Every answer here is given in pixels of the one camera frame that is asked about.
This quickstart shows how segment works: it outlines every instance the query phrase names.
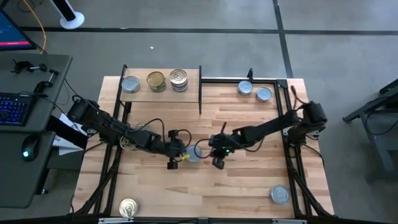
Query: computer mouse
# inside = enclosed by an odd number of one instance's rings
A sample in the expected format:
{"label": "computer mouse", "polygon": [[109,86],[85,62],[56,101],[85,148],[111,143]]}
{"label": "computer mouse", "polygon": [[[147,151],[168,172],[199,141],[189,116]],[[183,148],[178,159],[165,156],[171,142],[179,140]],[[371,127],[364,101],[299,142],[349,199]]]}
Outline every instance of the computer mouse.
{"label": "computer mouse", "polygon": [[30,162],[36,159],[39,153],[40,136],[37,134],[31,134],[27,136],[22,143],[22,159],[26,162]]}

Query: white paper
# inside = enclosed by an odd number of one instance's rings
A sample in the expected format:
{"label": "white paper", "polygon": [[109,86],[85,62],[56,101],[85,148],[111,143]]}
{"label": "white paper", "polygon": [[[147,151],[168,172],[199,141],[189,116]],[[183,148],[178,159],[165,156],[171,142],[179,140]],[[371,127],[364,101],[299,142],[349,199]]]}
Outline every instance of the white paper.
{"label": "white paper", "polygon": [[[84,135],[87,136],[87,134],[81,129],[80,124],[73,124],[68,117],[65,114],[61,114],[60,121],[64,122],[66,125],[69,127],[73,128],[74,130],[78,130],[77,127],[79,128],[80,132],[83,133]],[[71,152],[78,152],[83,150],[82,148],[72,144],[71,142],[61,138],[60,136],[56,136],[54,139],[54,142],[52,143],[52,146],[57,146],[59,147],[59,155],[65,155]]]}

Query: monitor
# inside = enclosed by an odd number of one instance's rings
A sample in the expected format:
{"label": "monitor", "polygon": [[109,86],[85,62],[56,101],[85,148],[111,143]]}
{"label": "monitor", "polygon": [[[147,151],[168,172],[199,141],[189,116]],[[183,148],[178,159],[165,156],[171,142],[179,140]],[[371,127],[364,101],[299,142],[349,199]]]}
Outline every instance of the monitor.
{"label": "monitor", "polygon": [[31,50],[35,44],[0,10],[0,50]]}

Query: wooden table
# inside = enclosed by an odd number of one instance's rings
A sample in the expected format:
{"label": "wooden table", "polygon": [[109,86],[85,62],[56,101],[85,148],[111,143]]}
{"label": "wooden table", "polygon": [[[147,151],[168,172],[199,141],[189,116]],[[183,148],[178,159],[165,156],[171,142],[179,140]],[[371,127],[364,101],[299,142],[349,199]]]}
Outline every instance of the wooden table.
{"label": "wooden table", "polygon": [[[307,101],[304,81],[288,79],[298,96]],[[112,114],[118,90],[119,77],[104,77],[98,103],[102,110]],[[267,85],[255,85],[256,88]],[[135,124],[160,118],[165,130],[188,129],[192,132],[192,144],[199,139],[219,133],[226,121],[225,131],[248,125],[258,125],[278,116],[276,102],[260,103],[251,96],[241,96],[234,84],[203,84],[202,115],[198,103],[186,101],[133,102],[128,122]],[[161,133],[160,123],[151,123],[150,130]],[[188,135],[180,138],[188,141]],[[90,139],[88,147],[98,143]],[[203,153],[210,148],[202,142]],[[308,139],[308,145],[318,150],[318,143]],[[100,179],[105,146],[85,154],[78,179],[73,205],[79,209],[93,193]],[[320,157],[302,148],[308,188],[324,209],[333,213],[325,171]],[[183,161],[177,170],[167,170],[168,158],[142,151],[123,151],[113,201],[112,216],[120,216],[119,204],[126,197],[139,202],[140,217],[220,217],[220,218],[293,218],[292,201],[277,205],[269,197],[269,190],[277,184],[289,188],[281,133],[267,136],[258,152],[237,150],[225,161],[225,168],[218,170],[211,158],[199,164]],[[108,189],[105,189],[101,211]],[[304,211],[301,191],[298,190],[300,208]]]}

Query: gray floor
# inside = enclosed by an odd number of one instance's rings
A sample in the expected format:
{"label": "gray floor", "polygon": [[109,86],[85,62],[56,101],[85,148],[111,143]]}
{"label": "gray floor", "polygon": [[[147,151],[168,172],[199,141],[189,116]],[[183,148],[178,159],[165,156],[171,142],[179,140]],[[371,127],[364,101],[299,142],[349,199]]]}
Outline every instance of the gray floor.
{"label": "gray floor", "polygon": [[[272,0],[70,2],[85,14],[85,27],[277,28]],[[397,1],[279,0],[279,4],[285,29],[398,30]],[[58,26],[58,16],[46,1],[36,11],[45,26]],[[16,10],[15,3],[6,12],[20,26],[37,26],[30,14]],[[28,35],[42,43],[41,32]],[[287,35],[286,39],[294,77],[305,79],[309,97],[322,103],[328,116],[320,148],[335,213],[397,223],[397,184],[365,182],[364,175],[379,166],[377,155],[360,122],[345,124],[341,118],[398,78],[398,36]],[[286,77],[277,34],[48,32],[46,50],[73,55],[69,82],[93,100],[102,78],[119,75],[124,63],[159,68],[202,65],[204,75],[225,77],[245,76],[252,67],[256,77]],[[0,209],[0,219],[66,214],[77,175],[54,173],[48,184],[51,194],[36,197],[26,210]]]}

